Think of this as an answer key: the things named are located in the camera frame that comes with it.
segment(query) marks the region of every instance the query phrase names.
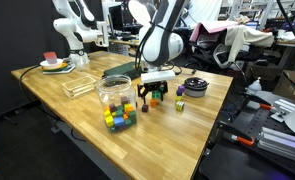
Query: office chair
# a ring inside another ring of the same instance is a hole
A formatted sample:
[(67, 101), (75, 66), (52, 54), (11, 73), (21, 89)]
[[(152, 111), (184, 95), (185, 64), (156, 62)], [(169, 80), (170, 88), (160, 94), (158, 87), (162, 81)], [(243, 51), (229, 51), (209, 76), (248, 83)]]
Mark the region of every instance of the office chair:
[(226, 71), (234, 64), (242, 73), (247, 84), (245, 73), (235, 61), (256, 61), (263, 56), (263, 49), (250, 45), (249, 51), (239, 51), (236, 60), (229, 62), (228, 57), (231, 46), (225, 45), (227, 29), (209, 33), (203, 26), (198, 26), (194, 31), (190, 38), (190, 45), (195, 48), (192, 55), (193, 60), (185, 64), (185, 67), (197, 65), (204, 68), (205, 71), (218, 70), (220, 72)]

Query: gray floor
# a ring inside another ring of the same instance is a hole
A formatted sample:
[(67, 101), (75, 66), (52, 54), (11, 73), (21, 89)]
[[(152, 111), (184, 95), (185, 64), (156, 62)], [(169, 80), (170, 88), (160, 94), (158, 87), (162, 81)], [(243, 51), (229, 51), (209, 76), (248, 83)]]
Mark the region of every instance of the gray floor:
[[(175, 65), (184, 66), (190, 60), (180, 56)], [(236, 92), (243, 91), (243, 78), (235, 76), (222, 109), (230, 108), (240, 98)], [(272, 90), (274, 83), (262, 82), (264, 90)], [(4, 179), (108, 179), (108, 177), (62, 132), (54, 134), (50, 123), (38, 108), (38, 104), (9, 113), (8, 117), (18, 124), (0, 118), (0, 180)], [(218, 118), (228, 118), (220, 113)], [(195, 179), (203, 179), (197, 174)]]

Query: monitor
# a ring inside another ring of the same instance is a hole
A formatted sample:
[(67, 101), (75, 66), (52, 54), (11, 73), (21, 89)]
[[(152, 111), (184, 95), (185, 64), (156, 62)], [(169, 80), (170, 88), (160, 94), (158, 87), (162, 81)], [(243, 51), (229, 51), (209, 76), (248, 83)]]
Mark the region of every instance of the monitor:
[(109, 20), (109, 23), (113, 24), (113, 29), (123, 31), (124, 20), (121, 5), (109, 7), (109, 14), (111, 18), (111, 21)]

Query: glass jar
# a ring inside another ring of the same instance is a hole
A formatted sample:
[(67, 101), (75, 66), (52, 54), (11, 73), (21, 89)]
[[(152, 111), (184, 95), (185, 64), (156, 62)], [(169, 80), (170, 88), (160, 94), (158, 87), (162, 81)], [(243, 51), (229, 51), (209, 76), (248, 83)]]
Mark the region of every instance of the glass jar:
[(136, 93), (126, 75), (111, 75), (97, 83), (103, 119), (110, 132), (119, 132), (137, 122)]

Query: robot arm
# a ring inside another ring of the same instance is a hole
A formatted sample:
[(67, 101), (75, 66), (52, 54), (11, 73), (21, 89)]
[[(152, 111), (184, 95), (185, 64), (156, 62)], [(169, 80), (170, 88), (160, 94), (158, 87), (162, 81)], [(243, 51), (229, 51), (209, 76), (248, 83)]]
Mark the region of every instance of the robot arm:
[[(75, 2), (80, 15), (77, 16), (70, 6)], [(66, 18), (54, 21), (55, 29), (64, 35), (68, 41), (71, 58), (86, 55), (83, 43), (95, 41), (97, 46), (108, 47), (108, 32), (105, 22), (97, 22), (97, 29), (91, 29), (95, 25), (95, 18), (87, 8), (84, 0), (53, 0), (57, 12)]]
[(155, 67), (177, 57), (183, 49), (181, 37), (172, 33), (187, 0), (162, 0), (151, 27), (141, 40), (144, 60)]

